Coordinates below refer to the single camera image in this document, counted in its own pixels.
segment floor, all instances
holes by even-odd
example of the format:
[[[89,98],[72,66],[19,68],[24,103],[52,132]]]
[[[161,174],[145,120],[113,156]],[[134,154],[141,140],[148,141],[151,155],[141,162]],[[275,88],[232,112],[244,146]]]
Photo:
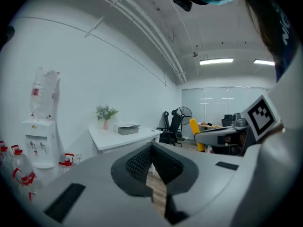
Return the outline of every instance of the floor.
[[[196,144],[193,144],[189,141],[183,141],[182,146],[188,150],[198,151]],[[146,186],[152,188],[153,204],[155,205],[156,210],[164,216],[166,205],[166,186],[161,180],[157,171],[155,173],[148,173]]]

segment ceiling light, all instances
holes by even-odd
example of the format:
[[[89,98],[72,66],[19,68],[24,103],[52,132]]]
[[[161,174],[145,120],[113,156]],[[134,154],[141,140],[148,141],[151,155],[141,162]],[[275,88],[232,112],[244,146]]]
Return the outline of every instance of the ceiling light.
[[[218,63],[232,63],[232,62],[233,62],[233,58],[213,59],[213,60],[200,61],[200,65],[218,64]]]
[[[275,65],[275,63],[273,61],[263,61],[263,60],[255,60],[254,63],[255,64],[262,64],[262,65],[270,65],[270,66]]]

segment ceiling pipe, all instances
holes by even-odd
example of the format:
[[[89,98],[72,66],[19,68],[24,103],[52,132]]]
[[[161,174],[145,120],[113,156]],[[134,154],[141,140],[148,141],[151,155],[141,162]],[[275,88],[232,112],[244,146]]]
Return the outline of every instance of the ceiling pipe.
[[[190,45],[191,45],[191,49],[192,49],[192,51],[195,53],[193,43],[192,43],[192,41],[191,41],[191,39],[190,39],[189,32],[188,32],[188,30],[187,30],[187,28],[186,28],[186,25],[185,25],[185,23],[184,23],[184,21],[183,21],[183,18],[181,17],[181,15],[180,15],[178,9],[176,8],[174,2],[173,2],[172,0],[169,0],[169,1],[170,1],[170,3],[172,4],[172,6],[174,7],[176,13],[178,14],[178,16],[179,16],[179,18],[180,18],[180,21],[181,21],[181,23],[183,24],[183,27],[185,28],[185,31],[186,31],[186,33],[187,33],[188,40],[189,40]],[[198,75],[199,75],[198,64],[197,64],[197,61],[196,61],[196,60],[195,60],[195,62],[196,62],[197,73],[198,73]]]
[[[113,1],[115,1],[115,0],[104,0],[104,1],[112,4]],[[177,75],[177,77],[179,78],[181,83],[185,83],[186,78],[184,80],[184,78],[182,78],[182,74],[181,74],[183,71],[179,72],[178,68],[175,67],[174,61],[169,57],[169,55],[168,55],[167,51],[165,50],[163,44],[159,41],[159,39],[157,37],[154,36],[154,33],[151,31],[151,29],[146,24],[144,24],[144,22],[140,18],[138,18],[138,16],[136,16],[132,11],[130,11],[123,4],[117,3],[117,4],[114,4],[113,7],[118,9],[121,13],[123,13],[126,17],[128,17],[132,22],[134,22],[134,24],[136,26],[138,26],[140,28],[140,30],[149,38],[149,40],[156,46],[156,48],[161,52],[161,54],[164,56],[164,58],[168,61],[169,65],[173,68],[175,74]],[[147,32],[149,32],[151,34],[151,36],[153,38],[151,38],[151,36],[147,34],[147,32],[143,29],[143,27],[147,30]]]
[[[177,59],[175,52],[172,50],[170,44],[168,43],[167,39],[164,37],[163,33],[159,30],[159,28],[157,27],[157,25],[153,22],[153,20],[148,16],[148,14],[137,4],[135,3],[133,0],[124,0],[126,2],[128,2],[139,14],[141,14],[141,16],[143,16],[147,22],[152,26],[152,28],[157,32],[157,34],[159,35],[159,37],[161,38],[161,40],[164,42],[164,44],[166,45],[167,49],[169,50],[169,52],[171,53],[175,63],[177,64],[180,73],[183,73],[183,69],[180,65],[179,60]],[[183,79],[185,82],[187,82],[186,77],[184,74],[182,74]]]

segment blue shirt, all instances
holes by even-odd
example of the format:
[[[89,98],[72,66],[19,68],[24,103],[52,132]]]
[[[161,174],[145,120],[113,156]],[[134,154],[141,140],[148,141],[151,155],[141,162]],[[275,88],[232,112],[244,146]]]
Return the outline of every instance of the blue shirt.
[[[294,28],[289,22],[286,14],[282,11],[279,5],[274,0],[269,0],[278,13],[280,20],[277,21],[277,26],[281,26],[281,40],[282,40],[282,61],[276,63],[276,80],[279,81],[281,76],[285,73],[291,61],[293,60],[294,54],[297,51],[300,40],[296,35]]]

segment plastic water jug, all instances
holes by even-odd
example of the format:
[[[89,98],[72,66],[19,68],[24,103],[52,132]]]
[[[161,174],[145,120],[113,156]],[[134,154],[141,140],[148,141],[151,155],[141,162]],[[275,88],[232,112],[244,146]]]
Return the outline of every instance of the plastic water jug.
[[[74,163],[74,154],[65,153],[64,154],[64,162],[59,162],[59,165],[62,167],[61,172],[63,172],[63,173],[67,172],[70,168],[72,168],[73,166],[76,165]]]
[[[11,160],[12,156],[8,152],[8,148],[4,145],[3,141],[0,141],[0,173],[10,189],[14,187],[11,179],[13,173]]]
[[[30,176],[21,174],[22,184],[19,186],[19,193],[29,201],[43,188],[42,182],[32,173]]]
[[[11,147],[14,153],[12,157],[12,168],[13,168],[13,178],[15,178],[20,184],[22,183],[22,177],[30,177],[33,172],[32,164],[26,155],[22,154],[22,151],[18,145]]]
[[[54,70],[38,68],[30,100],[30,109],[35,119],[45,119],[50,116],[58,74]]]

